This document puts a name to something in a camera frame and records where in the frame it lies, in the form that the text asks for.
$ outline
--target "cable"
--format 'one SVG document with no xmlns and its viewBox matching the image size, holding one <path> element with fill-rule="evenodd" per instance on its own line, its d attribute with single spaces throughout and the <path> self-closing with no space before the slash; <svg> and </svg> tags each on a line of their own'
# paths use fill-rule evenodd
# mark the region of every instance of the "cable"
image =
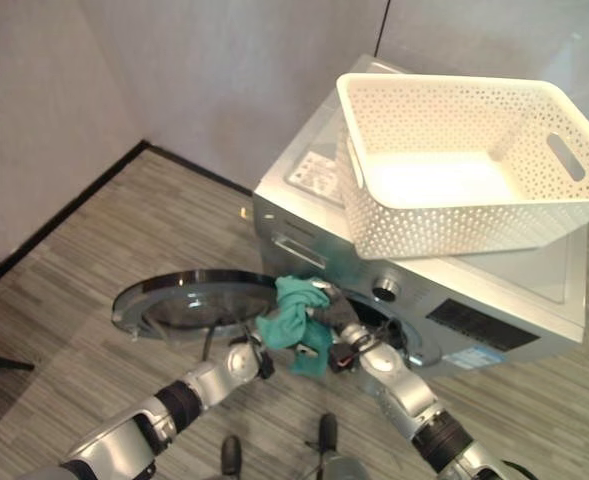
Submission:
<svg viewBox="0 0 589 480">
<path fill-rule="evenodd" d="M 309 472 L 307 472 L 305 475 L 302 475 L 300 477 L 298 477 L 297 480 L 305 480 L 306 478 L 308 478 L 310 475 L 312 475 L 313 473 L 318 472 L 321 469 L 322 465 L 319 464 L 317 467 L 314 468 L 314 470 L 310 470 Z"/>
<path fill-rule="evenodd" d="M 212 346 L 212 337 L 214 337 L 214 332 L 216 331 L 216 327 L 218 326 L 218 321 L 214 322 L 212 326 L 207 330 L 207 335 L 205 335 L 205 343 L 203 343 L 203 353 L 201 354 L 201 361 L 205 362 L 207 357 L 210 355 L 210 347 Z"/>
<path fill-rule="evenodd" d="M 358 357 L 360 357 L 361 355 L 364 355 L 364 354 L 366 354 L 367 352 L 369 352 L 369 351 L 371 351 L 371 350 L 374 350 L 374 349 L 375 349 L 376 347 L 378 347 L 378 346 L 379 346 L 381 343 L 384 343 L 384 339 L 386 338 L 386 335 L 381 335 L 381 333 L 385 333 L 385 332 L 387 332 L 387 328 L 388 328 L 388 326 L 390 325 L 390 323 L 391 323 L 391 322 L 392 322 L 392 319 L 388 318 L 388 319 L 385 321 L 385 323 L 384 323 L 383 325 L 379 326 L 379 327 L 378 327 L 378 328 L 377 328 L 377 329 L 374 331 L 374 333 L 372 333 L 372 337 L 373 337 L 374 339 L 376 339 L 376 341 L 375 341 L 374 343 L 372 343 L 372 345 L 370 345 L 369 347 L 367 347 L 367 348 L 365 348 L 365 349 L 363 349 L 363 350 L 360 350 L 360 351 L 358 351 L 358 352 L 354 353 L 354 355 L 352 355 L 352 356 L 350 357 L 350 360 L 351 360 L 351 359 L 358 358 Z"/>
<path fill-rule="evenodd" d="M 517 472 L 519 472 L 521 475 L 528 478 L 529 480 L 538 480 L 538 478 L 536 478 L 536 476 L 532 472 L 530 472 L 524 466 L 519 465 L 518 463 L 510 462 L 508 460 L 503 460 L 503 463 L 505 465 L 507 465 L 508 467 L 512 467 L 514 470 L 516 470 Z"/>
</svg>

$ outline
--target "black baseboard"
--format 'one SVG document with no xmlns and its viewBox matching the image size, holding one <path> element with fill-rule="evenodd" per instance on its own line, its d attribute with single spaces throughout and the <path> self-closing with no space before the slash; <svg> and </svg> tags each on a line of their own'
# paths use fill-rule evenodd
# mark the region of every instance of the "black baseboard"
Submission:
<svg viewBox="0 0 589 480">
<path fill-rule="evenodd" d="M 14 265 L 20 262 L 28 253 L 32 251 L 45 237 L 63 223 L 67 217 L 74 213 L 83 205 L 92 195 L 98 192 L 103 185 L 109 182 L 117 173 L 123 170 L 132 160 L 138 157 L 142 152 L 150 147 L 150 143 L 141 140 L 120 160 L 108 168 L 100 177 L 94 180 L 78 197 L 65 205 L 56 215 L 39 228 L 31 237 L 29 237 L 14 253 L 0 263 L 0 279 L 9 272 Z"/>
<path fill-rule="evenodd" d="M 145 150 L 150 150 L 157 155 L 170 160 L 182 167 L 188 168 L 196 173 L 199 173 L 215 182 L 218 182 L 226 187 L 233 188 L 237 192 L 251 196 L 252 191 L 245 188 L 237 183 L 234 183 L 220 175 L 207 170 L 199 165 L 196 165 L 185 158 L 176 155 L 172 152 L 152 145 L 147 140 L 141 140 L 137 143 L 129 152 L 118 160 L 114 165 L 108 168 L 103 174 L 94 180 L 85 190 L 83 190 L 78 197 L 65 205 L 56 215 L 39 228 L 30 238 L 25 241 L 14 253 L 7 257 L 3 262 L 0 263 L 0 279 L 9 272 L 18 262 L 20 262 L 28 253 L 34 249 L 45 237 L 56 229 L 61 223 L 63 223 L 70 215 L 72 215 L 78 208 L 89 200 L 92 195 L 98 192 L 107 182 L 116 176 L 121 170 L 123 170 L 132 160 L 138 157 Z"/>
<path fill-rule="evenodd" d="M 226 187 L 232 188 L 237 192 L 243 193 L 244 195 L 250 197 L 252 196 L 252 190 L 250 190 L 249 188 L 245 188 L 239 185 L 238 183 L 234 183 L 231 180 L 228 180 L 225 177 L 221 177 L 217 173 L 214 173 L 208 170 L 207 168 L 201 167 L 200 165 L 197 165 L 194 162 L 190 162 L 189 160 L 186 160 L 185 158 L 176 155 L 175 153 L 168 152 L 164 148 L 158 147 L 156 145 L 150 145 L 148 148 L 151 152 L 154 152 L 157 155 L 166 158 L 167 160 L 171 160 L 172 162 L 177 163 L 182 167 L 189 168 L 190 170 L 193 170 L 196 173 L 200 173 L 201 175 L 209 178 L 210 180 L 214 180 L 215 182 L 225 185 Z"/>
</svg>

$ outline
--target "label sticker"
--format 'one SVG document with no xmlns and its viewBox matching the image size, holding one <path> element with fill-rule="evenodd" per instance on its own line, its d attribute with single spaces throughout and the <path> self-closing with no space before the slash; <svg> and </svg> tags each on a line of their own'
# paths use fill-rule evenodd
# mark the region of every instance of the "label sticker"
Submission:
<svg viewBox="0 0 589 480">
<path fill-rule="evenodd" d="M 447 360 L 448 362 L 453 363 L 457 367 L 461 367 L 465 370 L 473 370 L 474 368 L 487 367 L 489 365 L 503 363 L 505 361 L 505 357 L 487 348 L 474 346 L 465 350 L 461 350 L 460 352 L 445 355 L 443 360 Z"/>
</svg>

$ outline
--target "floor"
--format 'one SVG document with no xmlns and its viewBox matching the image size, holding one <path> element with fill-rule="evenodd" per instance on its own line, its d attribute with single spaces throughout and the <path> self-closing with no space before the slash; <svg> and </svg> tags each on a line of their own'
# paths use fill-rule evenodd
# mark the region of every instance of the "floor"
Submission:
<svg viewBox="0 0 589 480">
<path fill-rule="evenodd" d="M 193 367 L 201 342 L 169 348 L 110 323 L 125 287 L 203 267 L 259 271 L 251 199 L 146 152 L 0 281 L 0 354 L 34 362 L 0 374 L 0 479 L 57 463 L 101 421 Z M 539 478 L 589 478 L 588 326 L 565 355 L 430 381 L 467 430 Z M 221 340 L 212 357 L 220 358 Z M 337 414 L 339 450 L 374 479 L 433 478 L 347 376 L 311 381 L 277 373 L 236 391 L 157 459 L 161 479 L 217 472 L 225 435 L 243 440 L 244 478 L 299 478 L 313 468 L 304 440 L 325 411 Z"/>
</svg>

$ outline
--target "black joint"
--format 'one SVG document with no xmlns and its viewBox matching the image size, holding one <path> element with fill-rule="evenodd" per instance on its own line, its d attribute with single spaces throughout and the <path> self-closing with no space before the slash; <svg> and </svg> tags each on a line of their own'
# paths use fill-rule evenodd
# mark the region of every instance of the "black joint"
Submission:
<svg viewBox="0 0 589 480">
<path fill-rule="evenodd" d="M 267 380 L 274 374 L 274 361 L 266 352 L 260 354 L 261 364 L 258 369 L 258 376 Z"/>
<path fill-rule="evenodd" d="M 437 473 L 472 442 L 470 434 L 445 411 L 433 417 L 412 439 L 414 447 Z"/>
<path fill-rule="evenodd" d="M 144 414 L 139 413 L 134 417 L 134 422 L 136 426 L 141 431 L 143 437 L 147 441 L 147 444 L 154 452 L 154 455 L 159 455 L 163 450 L 167 448 L 167 443 L 161 442 L 154 430 L 154 426 L 150 422 L 149 418 L 147 418 Z"/>
<path fill-rule="evenodd" d="M 159 390 L 156 395 L 174 420 L 176 433 L 181 433 L 201 414 L 201 401 L 184 382 L 177 380 Z"/>
<path fill-rule="evenodd" d="M 501 480 L 501 477 L 499 477 L 493 470 L 484 468 L 474 476 L 473 480 Z"/>
<path fill-rule="evenodd" d="M 70 460 L 59 466 L 72 473 L 78 480 L 98 480 L 92 468 L 83 460 Z"/>
<path fill-rule="evenodd" d="M 366 335 L 363 335 L 361 338 L 359 338 L 358 340 L 356 340 L 352 344 L 352 350 L 354 350 L 355 352 L 358 352 L 361 349 L 361 347 L 368 344 L 371 339 L 372 339 L 372 336 L 369 333 Z"/>
</svg>

